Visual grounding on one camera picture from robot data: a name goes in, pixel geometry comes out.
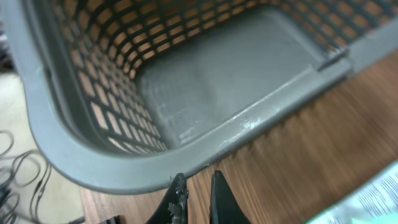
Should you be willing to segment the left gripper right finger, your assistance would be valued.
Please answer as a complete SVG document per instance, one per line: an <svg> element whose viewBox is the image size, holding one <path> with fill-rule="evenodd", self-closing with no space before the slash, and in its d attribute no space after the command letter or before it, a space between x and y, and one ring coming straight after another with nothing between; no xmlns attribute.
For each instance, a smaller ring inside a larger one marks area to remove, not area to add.
<svg viewBox="0 0 398 224"><path fill-rule="evenodd" d="M251 224L240 209L222 171L211 178L210 224Z"/></svg>

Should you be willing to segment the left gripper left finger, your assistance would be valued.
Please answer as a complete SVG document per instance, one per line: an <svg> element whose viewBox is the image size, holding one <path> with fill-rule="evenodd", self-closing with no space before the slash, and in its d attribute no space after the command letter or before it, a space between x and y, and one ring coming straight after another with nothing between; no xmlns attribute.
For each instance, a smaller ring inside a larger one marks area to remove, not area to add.
<svg viewBox="0 0 398 224"><path fill-rule="evenodd" d="M182 173L179 173L174 177L171 186L166 191L153 215L148 219L147 224L187 224L187 202L187 179Z"/></svg>

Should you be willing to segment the green sponge pack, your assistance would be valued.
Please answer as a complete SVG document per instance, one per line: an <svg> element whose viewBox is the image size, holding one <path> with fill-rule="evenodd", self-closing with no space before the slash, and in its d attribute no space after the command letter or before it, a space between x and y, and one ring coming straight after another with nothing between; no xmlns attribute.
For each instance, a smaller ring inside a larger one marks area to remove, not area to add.
<svg viewBox="0 0 398 224"><path fill-rule="evenodd" d="M306 223L397 223L397 161Z"/></svg>

